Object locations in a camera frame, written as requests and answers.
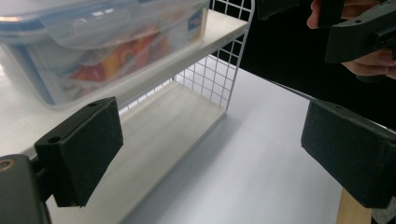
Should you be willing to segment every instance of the white shelf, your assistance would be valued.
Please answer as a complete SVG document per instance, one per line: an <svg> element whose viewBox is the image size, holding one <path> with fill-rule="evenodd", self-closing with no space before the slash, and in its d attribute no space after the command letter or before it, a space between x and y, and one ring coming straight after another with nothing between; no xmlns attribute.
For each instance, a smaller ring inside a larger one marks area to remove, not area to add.
<svg viewBox="0 0 396 224"><path fill-rule="evenodd" d="M32 155L34 142L88 102L116 96L119 106L154 88L212 51L245 33L246 21L209 10L205 35L200 43L184 48L159 60L128 79L62 110L44 107L22 84L19 71L0 52L0 155L25 153Z"/></svg>
<svg viewBox="0 0 396 224"><path fill-rule="evenodd" d="M176 82L156 91L121 115L124 145L87 206L58 208L50 198L52 222L119 223L224 115Z"/></svg>

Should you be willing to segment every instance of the white table surface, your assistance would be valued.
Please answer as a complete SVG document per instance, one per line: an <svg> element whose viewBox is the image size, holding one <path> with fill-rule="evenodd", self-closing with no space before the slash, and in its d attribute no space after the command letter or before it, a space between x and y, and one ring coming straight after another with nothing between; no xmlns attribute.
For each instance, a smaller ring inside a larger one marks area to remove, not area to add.
<svg viewBox="0 0 396 224"><path fill-rule="evenodd" d="M342 187L300 143L308 104L240 70L226 118L124 223L335 223Z"/></svg>

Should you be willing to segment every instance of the container lid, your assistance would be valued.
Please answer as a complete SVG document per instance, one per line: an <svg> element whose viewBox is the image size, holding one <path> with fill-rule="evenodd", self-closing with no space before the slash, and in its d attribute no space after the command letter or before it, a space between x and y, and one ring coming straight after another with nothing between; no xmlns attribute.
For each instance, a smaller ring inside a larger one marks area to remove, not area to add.
<svg viewBox="0 0 396 224"><path fill-rule="evenodd" d="M76 8L102 5L109 0L3 0L0 7L1 31L32 31L43 28L45 17L55 16Z"/></svg>
<svg viewBox="0 0 396 224"><path fill-rule="evenodd" d="M72 49L95 49L138 38L131 34L162 14L184 8L184 20L207 0L4 0L0 7L0 42L35 43L50 36Z"/></svg>

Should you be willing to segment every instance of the black mount bracket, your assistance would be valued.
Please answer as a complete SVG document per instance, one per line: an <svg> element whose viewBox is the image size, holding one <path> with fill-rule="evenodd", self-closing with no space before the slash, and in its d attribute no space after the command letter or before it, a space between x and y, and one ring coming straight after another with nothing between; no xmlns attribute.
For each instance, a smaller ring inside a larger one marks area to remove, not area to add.
<svg viewBox="0 0 396 224"><path fill-rule="evenodd" d="M1 223L50 223L45 201L85 206L123 144L115 97L88 104L35 143L0 158Z"/></svg>

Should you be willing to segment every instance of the food packaging inside container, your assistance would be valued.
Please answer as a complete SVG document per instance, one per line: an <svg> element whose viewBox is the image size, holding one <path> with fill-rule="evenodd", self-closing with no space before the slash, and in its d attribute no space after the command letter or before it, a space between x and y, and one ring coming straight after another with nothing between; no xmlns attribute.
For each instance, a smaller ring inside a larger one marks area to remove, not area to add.
<svg viewBox="0 0 396 224"><path fill-rule="evenodd" d="M66 105L199 40L207 5L7 0L0 8L0 43L46 105Z"/></svg>

